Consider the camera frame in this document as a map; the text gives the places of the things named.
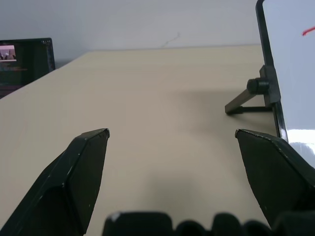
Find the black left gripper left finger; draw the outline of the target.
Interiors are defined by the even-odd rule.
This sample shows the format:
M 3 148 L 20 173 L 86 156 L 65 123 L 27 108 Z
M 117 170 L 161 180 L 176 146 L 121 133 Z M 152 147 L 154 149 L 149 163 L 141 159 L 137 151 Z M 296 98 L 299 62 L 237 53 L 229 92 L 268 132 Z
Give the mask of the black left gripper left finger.
M 38 176 L 2 236 L 83 236 L 100 190 L 107 128 L 82 133 Z

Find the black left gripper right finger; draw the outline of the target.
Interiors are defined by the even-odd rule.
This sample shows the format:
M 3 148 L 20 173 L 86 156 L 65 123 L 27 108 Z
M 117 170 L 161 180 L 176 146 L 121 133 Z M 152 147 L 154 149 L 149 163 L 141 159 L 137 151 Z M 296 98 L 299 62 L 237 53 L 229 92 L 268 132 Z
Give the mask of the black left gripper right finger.
M 285 140 L 238 129 L 235 133 L 252 192 L 270 226 L 286 211 L 315 208 L 315 170 Z

